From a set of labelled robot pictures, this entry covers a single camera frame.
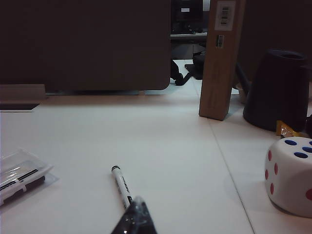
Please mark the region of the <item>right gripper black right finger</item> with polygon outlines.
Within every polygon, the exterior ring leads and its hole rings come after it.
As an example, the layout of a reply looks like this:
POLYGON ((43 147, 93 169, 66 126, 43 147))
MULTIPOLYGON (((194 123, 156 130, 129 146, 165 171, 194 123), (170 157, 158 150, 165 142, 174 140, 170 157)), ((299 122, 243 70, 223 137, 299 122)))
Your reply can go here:
POLYGON ((139 204, 139 234, 157 234, 154 222, 148 210, 147 204, 142 197, 138 197, 139 204))

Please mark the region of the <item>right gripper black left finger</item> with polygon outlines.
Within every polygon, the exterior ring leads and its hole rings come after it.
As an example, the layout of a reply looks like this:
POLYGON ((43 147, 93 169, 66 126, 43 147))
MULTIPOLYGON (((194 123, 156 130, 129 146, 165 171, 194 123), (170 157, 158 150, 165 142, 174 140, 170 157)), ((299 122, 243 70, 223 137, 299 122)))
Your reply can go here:
POLYGON ((136 196, 111 234, 137 234, 140 218, 140 197, 136 196))

